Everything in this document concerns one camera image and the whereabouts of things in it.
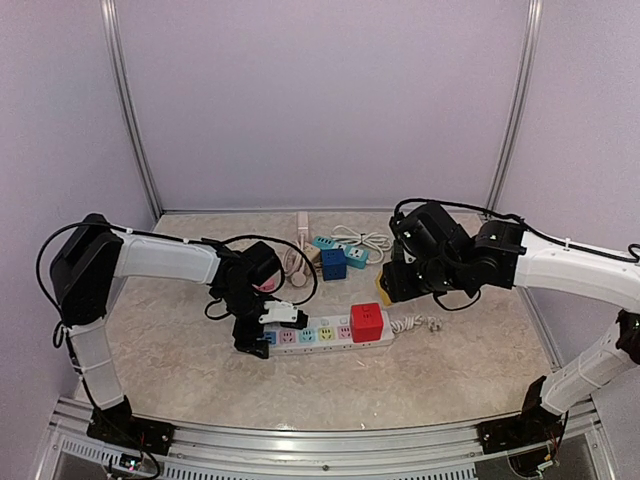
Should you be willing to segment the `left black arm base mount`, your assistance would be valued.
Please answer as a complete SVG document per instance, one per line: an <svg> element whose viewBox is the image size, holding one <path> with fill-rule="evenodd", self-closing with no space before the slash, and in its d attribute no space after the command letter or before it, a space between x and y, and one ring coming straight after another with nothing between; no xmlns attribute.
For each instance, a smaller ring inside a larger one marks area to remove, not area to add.
<svg viewBox="0 0 640 480"><path fill-rule="evenodd" d="M166 456L175 433L169 422L135 416L127 396L107 409L93 408L87 435L109 444Z"/></svg>

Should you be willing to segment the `red cube socket adapter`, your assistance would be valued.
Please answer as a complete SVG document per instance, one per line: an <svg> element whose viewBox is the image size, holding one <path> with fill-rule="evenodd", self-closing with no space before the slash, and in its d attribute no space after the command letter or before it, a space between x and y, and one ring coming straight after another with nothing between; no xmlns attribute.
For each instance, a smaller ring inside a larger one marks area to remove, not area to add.
<svg viewBox="0 0 640 480"><path fill-rule="evenodd" d="M355 343L379 341L384 319L378 303L356 304L351 307L349 326Z"/></svg>

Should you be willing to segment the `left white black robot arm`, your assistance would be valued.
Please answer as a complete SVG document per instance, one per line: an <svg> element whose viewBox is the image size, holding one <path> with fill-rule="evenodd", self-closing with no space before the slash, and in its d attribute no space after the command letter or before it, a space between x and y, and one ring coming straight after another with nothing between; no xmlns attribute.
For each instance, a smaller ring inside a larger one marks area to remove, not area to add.
<svg viewBox="0 0 640 480"><path fill-rule="evenodd" d="M36 281L59 315L87 397L94 408L104 410L99 419L102 430L118 444L133 443L140 424L120 407L126 395L106 333L113 284L142 278L206 287L235 321L235 349L268 358L270 347L260 319L270 298L258 287L280 267L274 249L263 239L254 237L249 246L234 249L230 241L126 229L99 214L58 229L43 245L48 247L60 237L66 241L47 272L42 270L45 252L38 252Z"/></svg>

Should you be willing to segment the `white multicolour power strip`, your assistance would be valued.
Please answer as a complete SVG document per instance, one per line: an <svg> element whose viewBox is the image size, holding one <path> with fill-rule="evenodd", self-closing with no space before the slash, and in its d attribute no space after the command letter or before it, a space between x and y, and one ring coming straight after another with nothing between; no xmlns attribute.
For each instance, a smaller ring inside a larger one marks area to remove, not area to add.
<svg viewBox="0 0 640 480"><path fill-rule="evenodd" d="M353 340L347 315L310 318L307 327L302 330L284 328L275 324L266 325L264 330L264 338L269 342L271 356L331 353L382 347L391 344L394 337L387 313L383 314L381 337L378 340L362 343Z"/></svg>

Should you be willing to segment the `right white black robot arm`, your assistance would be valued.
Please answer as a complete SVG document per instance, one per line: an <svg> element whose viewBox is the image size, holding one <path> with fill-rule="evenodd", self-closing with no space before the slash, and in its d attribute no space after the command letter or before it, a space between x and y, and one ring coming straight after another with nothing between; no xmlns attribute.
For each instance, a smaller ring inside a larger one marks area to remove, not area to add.
<svg viewBox="0 0 640 480"><path fill-rule="evenodd" d="M554 290L615 305L620 311L591 347L559 371L532 384L511 433L523 444L546 432L551 418L639 364L639 255L622 254L559 239L535 230L515 214L484 208L487 216L470 235L448 213L447 201L412 198L414 210L395 206L389 221L402 248L377 279L389 304L423 296L438 301L453 291L477 301L485 286Z"/></svg>

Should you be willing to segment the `dark blue cube socket adapter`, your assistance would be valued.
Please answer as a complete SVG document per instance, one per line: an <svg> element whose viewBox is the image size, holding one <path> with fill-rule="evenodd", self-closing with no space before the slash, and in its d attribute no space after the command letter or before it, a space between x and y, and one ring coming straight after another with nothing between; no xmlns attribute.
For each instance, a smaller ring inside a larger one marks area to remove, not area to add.
<svg viewBox="0 0 640 480"><path fill-rule="evenodd" d="M325 282L345 279L347 262L344 251L341 249L322 250L321 271Z"/></svg>

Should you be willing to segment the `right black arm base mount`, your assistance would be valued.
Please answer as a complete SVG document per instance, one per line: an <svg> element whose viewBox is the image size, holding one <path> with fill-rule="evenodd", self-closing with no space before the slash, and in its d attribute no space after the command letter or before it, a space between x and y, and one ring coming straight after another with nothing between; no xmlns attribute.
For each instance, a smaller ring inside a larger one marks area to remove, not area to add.
<svg viewBox="0 0 640 480"><path fill-rule="evenodd" d="M519 413L477 425L484 454L517 449L561 436L563 417L542 407L541 391L545 380L546 376L541 376L529 386Z"/></svg>

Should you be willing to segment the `yellow cube socket adapter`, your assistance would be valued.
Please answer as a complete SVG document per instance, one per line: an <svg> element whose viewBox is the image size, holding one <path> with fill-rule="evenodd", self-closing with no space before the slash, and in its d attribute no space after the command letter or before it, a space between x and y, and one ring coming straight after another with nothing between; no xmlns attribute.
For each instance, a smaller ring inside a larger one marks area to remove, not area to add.
<svg viewBox="0 0 640 480"><path fill-rule="evenodd" d="M384 275L383 272L380 272L375 280L376 289L380 296L381 302L385 307L389 307L393 304L392 300L389 297L388 292L385 290L384 285Z"/></svg>

